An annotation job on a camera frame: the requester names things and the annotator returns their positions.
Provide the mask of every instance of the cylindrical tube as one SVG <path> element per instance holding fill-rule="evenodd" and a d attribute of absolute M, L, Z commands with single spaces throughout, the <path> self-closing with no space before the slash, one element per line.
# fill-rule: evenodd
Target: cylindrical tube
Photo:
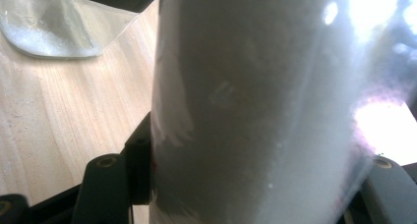
<path fill-rule="evenodd" d="M 160 1 L 151 224 L 336 220 L 367 163 L 352 107 L 369 41 L 351 5 Z"/>

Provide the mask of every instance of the wooden table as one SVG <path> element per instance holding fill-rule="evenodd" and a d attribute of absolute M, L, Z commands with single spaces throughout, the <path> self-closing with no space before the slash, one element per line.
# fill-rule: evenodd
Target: wooden table
<path fill-rule="evenodd" d="M 26 56 L 0 35 L 0 195 L 30 205 L 82 181 L 118 153 L 150 111 L 156 0 L 104 52 L 84 60 Z M 148 223 L 148 208 L 135 210 Z"/>

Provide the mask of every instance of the clear plastic container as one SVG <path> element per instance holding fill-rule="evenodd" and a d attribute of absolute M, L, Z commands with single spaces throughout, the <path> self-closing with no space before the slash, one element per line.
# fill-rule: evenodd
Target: clear plastic container
<path fill-rule="evenodd" d="M 105 0 L 0 0 L 0 28 L 11 44 L 29 55 L 97 56 L 144 9 L 123 10 L 117 2 L 124 1 L 113 0 L 110 7 Z"/>

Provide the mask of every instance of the screw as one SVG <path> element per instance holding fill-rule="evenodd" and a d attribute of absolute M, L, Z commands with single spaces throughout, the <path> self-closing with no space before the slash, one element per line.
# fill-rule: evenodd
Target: screw
<path fill-rule="evenodd" d="M 375 158 L 374 163 L 377 164 L 379 167 L 388 169 L 392 167 L 392 164 L 386 160 L 383 160 L 381 158 Z"/>
<path fill-rule="evenodd" d="M 0 216 L 8 212 L 12 208 L 12 203 L 7 200 L 0 200 Z"/>
<path fill-rule="evenodd" d="M 117 162 L 115 157 L 104 157 L 97 161 L 97 167 L 107 168 L 113 166 Z"/>

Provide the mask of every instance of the black mount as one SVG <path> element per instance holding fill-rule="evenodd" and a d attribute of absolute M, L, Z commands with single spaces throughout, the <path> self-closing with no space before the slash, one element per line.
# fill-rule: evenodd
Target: black mount
<path fill-rule="evenodd" d="M 133 223 L 132 205 L 149 204 L 150 113 L 120 154 L 92 160 L 83 182 L 32 207 L 24 196 L 0 196 L 0 223 Z M 417 163 L 376 157 L 361 191 L 337 224 L 417 223 Z"/>

